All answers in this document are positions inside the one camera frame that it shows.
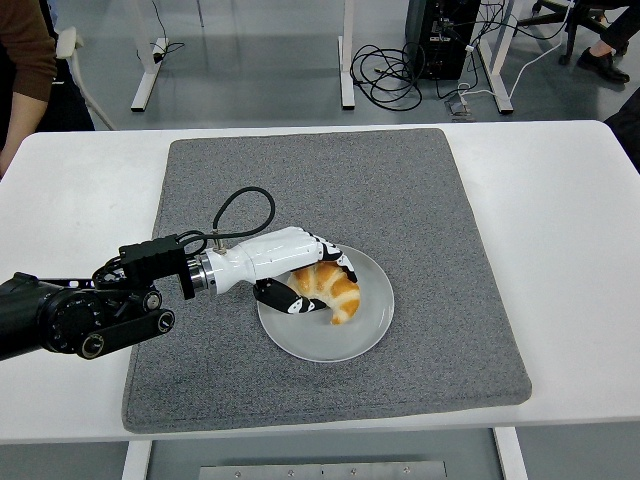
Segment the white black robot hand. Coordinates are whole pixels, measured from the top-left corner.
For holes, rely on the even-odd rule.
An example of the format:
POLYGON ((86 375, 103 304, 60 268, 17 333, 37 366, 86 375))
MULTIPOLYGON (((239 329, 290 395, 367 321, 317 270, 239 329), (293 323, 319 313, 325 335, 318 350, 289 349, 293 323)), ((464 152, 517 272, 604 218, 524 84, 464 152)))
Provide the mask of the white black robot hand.
POLYGON ((254 297, 285 314, 328 308, 331 322, 350 321, 361 305, 354 267, 335 244, 301 228, 287 227, 246 240, 219 253, 198 256, 192 275, 204 288, 222 294, 247 282, 254 297))

